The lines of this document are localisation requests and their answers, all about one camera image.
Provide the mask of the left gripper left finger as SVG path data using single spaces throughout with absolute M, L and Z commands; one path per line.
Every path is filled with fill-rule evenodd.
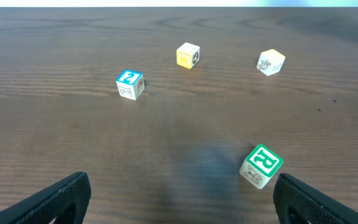
M 82 224 L 90 198 L 91 185 L 87 173 L 75 172 L 0 211 L 0 224 Z

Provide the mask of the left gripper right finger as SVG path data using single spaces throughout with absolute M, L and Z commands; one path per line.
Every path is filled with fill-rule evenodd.
M 358 212 L 294 176 L 281 173 L 273 191 L 281 224 L 358 224 Z

